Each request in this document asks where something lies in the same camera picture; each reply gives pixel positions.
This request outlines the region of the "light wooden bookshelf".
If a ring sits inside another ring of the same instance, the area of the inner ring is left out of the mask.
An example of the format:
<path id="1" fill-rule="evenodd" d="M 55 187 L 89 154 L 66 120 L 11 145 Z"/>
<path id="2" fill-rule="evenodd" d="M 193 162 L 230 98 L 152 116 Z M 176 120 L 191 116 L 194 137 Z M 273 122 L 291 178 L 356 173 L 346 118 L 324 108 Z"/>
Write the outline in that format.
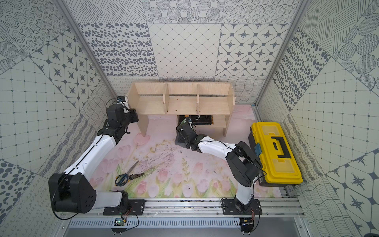
<path id="1" fill-rule="evenodd" d="M 129 106 L 136 110 L 143 136 L 149 115 L 213 116 L 214 127 L 228 133 L 235 106 L 231 83 L 216 82 L 136 82 L 127 94 Z"/>

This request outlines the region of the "green grey cleaning cloth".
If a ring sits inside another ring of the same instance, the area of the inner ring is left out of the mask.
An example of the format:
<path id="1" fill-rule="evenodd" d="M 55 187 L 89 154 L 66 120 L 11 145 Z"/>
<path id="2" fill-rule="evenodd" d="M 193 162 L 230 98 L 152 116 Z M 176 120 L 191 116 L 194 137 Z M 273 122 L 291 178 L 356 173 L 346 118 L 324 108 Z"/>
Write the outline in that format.
<path id="1" fill-rule="evenodd" d="M 182 136 L 181 134 L 178 133 L 177 137 L 175 139 L 175 144 L 177 146 L 188 149 L 189 148 L 189 139 L 187 136 Z"/>

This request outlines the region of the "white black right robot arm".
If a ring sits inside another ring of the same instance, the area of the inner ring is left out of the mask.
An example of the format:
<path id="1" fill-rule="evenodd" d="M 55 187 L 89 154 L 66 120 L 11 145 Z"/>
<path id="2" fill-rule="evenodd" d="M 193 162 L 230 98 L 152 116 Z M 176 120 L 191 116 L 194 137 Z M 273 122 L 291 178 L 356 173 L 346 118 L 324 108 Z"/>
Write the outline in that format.
<path id="1" fill-rule="evenodd" d="M 262 172 L 262 165 L 255 152 L 243 141 L 237 144 L 224 143 L 205 134 L 197 134 L 189 118 L 177 127 L 176 144 L 195 152 L 210 154 L 225 160 L 238 182 L 235 206 L 243 212 L 252 204 L 253 185 Z"/>

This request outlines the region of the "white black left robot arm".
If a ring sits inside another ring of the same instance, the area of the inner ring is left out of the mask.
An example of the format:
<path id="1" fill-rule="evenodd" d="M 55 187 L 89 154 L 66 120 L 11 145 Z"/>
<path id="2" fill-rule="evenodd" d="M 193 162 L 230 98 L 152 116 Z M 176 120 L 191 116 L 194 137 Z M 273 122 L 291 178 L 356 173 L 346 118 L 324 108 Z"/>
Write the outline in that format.
<path id="1" fill-rule="evenodd" d="M 124 191 L 96 191 L 90 179 L 106 155 L 127 133 L 131 123 L 138 122 L 135 109 L 123 103 L 107 108 L 107 119 L 93 143 L 64 172 L 53 174 L 48 181 L 53 214 L 71 212 L 74 215 L 104 209 L 104 214 L 125 215 L 131 205 Z"/>

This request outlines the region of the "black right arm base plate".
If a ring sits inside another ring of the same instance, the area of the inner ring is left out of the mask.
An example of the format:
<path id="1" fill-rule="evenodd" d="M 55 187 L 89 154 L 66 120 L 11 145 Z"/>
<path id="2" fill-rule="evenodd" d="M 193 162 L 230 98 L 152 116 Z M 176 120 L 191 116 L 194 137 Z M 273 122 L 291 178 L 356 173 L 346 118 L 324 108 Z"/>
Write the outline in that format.
<path id="1" fill-rule="evenodd" d="M 221 207 L 224 215 L 262 215 L 262 208 L 258 199 L 251 199 L 248 204 L 243 204 L 236 198 L 221 198 Z"/>

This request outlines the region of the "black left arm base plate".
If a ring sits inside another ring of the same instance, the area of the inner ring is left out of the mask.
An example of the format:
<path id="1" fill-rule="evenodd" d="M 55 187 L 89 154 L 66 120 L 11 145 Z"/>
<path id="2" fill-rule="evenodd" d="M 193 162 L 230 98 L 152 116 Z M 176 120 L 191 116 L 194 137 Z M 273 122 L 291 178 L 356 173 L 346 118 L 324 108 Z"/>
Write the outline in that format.
<path id="1" fill-rule="evenodd" d="M 117 207 L 106 207 L 104 208 L 104 216 L 121 216 L 127 213 L 135 214 L 137 216 L 143 215 L 145 208 L 146 200 L 145 199 L 129 199 L 122 201 L 121 204 Z"/>

